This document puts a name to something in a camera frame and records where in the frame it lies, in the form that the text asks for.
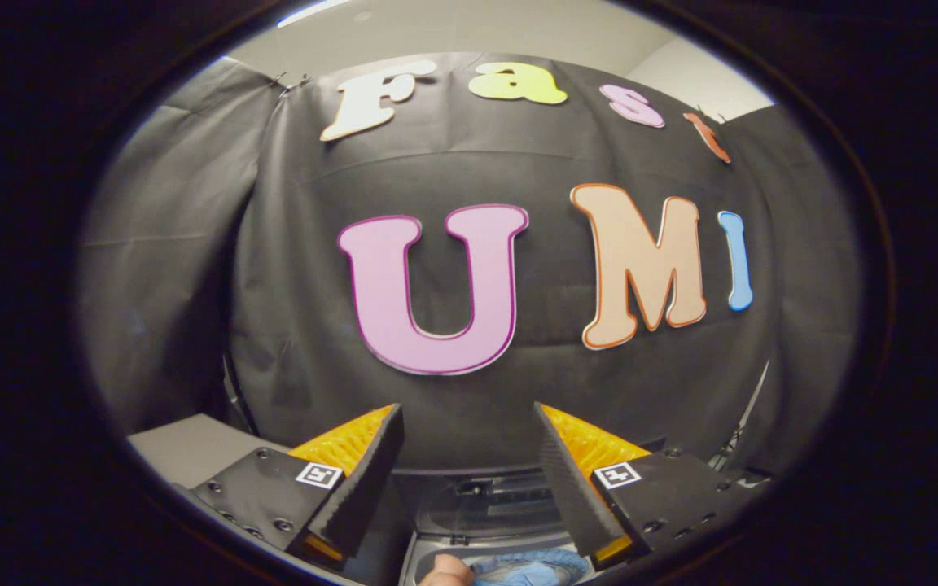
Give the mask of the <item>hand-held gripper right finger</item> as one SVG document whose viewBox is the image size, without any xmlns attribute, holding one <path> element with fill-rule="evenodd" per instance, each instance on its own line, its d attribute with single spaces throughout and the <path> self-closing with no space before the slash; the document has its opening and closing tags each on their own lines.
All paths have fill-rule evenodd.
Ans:
<svg viewBox="0 0 938 586">
<path fill-rule="evenodd" d="M 680 448 L 647 449 L 536 403 L 539 462 L 576 550 L 597 570 L 664 565 L 725 534 L 771 479 L 718 470 Z"/>
</svg>

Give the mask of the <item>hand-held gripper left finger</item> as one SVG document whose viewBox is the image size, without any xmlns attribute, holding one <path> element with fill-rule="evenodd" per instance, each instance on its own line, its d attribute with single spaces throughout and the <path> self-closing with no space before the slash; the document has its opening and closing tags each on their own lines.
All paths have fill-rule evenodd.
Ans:
<svg viewBox="0 0 938 586">
<path fill-rule="evenodd" d="M 401 455 L 403 411 L 381 405 L 295 446 L 258 440 L 173 489 L 257 548 L 342 570 L 360 553 Z"/>
</svg>

